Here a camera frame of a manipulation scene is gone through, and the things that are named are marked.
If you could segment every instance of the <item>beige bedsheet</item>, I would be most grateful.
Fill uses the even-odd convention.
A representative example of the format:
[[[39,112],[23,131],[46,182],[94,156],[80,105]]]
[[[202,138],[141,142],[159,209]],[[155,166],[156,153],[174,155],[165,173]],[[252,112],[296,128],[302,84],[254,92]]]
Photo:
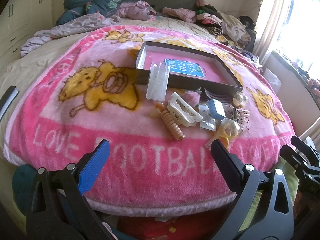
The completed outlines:
[[[123,25],[139,25],[146,27],[155,27],[167,30],[174,30],[183,33],[189,33],[204,37],[218,42],[207,30],[183,21],[162,17],[156,21],[139,21],[123,19]],[[0,96],[4,94],[10,85],[17,87],[20,92],[14,100],[3,120],[0,123],[0,149],[1,153],[4,145],[4,133],[7,122],[17,105],[20,98],[34,82],[34,80],[58,57],[60,57],[70,46],[84,37],[88,33],[75,34],[61,39],[50,41],[42,45],[38,49],[30,52],[25,57],[18,59],[6,68],[0,69]],[[25,230],[25,217],[17,209],[12,198],[12,175],[16,167],[9,164],[6,160],[0,159],[0,201],[8,211],[13,221],[22,229]]]

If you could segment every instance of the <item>window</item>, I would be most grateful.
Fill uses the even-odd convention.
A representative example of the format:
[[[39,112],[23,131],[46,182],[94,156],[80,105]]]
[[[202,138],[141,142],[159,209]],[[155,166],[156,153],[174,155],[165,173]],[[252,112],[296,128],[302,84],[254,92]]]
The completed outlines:
[[[292,0],[278,38],[280,52],[314,78],[320,78],[319,20],[312,0]]]

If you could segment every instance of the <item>curtain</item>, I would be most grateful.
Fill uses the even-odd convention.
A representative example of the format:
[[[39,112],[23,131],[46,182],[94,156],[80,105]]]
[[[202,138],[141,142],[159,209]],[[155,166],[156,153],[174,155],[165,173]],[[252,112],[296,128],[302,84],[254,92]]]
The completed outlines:
[[[257,38],[253,54],[264,65],[275,48],[283,23],[290,8],[291,0],[263,0],[256,25]]]
[[[300,136],[300,139],[304,141],[307,136],[312,139],[313,143],[316,146],[316,150],[320,152],[320,117],[308,130],[306,130]]]

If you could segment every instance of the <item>open box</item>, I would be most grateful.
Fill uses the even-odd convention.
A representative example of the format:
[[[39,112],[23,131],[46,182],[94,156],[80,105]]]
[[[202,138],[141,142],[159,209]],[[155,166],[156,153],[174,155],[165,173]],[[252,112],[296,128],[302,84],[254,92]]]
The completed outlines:
[[[214,94],[232,96],[243,89],[234,74],[217,55],[154,41],[145,41],[140,49],[136,60],[136,69],[139,72],[137,83],[147,85],[151,64],[166,59],[195,63],[201,67],[204,74],[204,77],[198,77],[170,71],[168,81],[170,88],[197,90],[201,87]]]

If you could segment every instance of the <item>metal rivet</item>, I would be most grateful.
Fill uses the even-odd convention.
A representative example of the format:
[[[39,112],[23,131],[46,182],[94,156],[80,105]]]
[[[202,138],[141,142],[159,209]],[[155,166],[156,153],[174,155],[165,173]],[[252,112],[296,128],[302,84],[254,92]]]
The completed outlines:
[[[76,165],[74,163],[69,163],[68,166],[67,166],[67,169],[69,171],[72,171],[75,167],[76,167]]]
[[[40,168],[40,169],[38,170],[38,173],[39,173],[39,174],[42,174],[42,173],[44,173],[44,171],[45,171],[45,168]]]
[[[281,171],[281,169],[276,169],[275,172],[276,172],[276,174],[278,174],[278,175],[283,175],[283,172]]]
[[[251,165],[251,164],[247,164],[245,166],[245,168],[248,170],[248,171],[253,171],[254,170],[254,167]]]

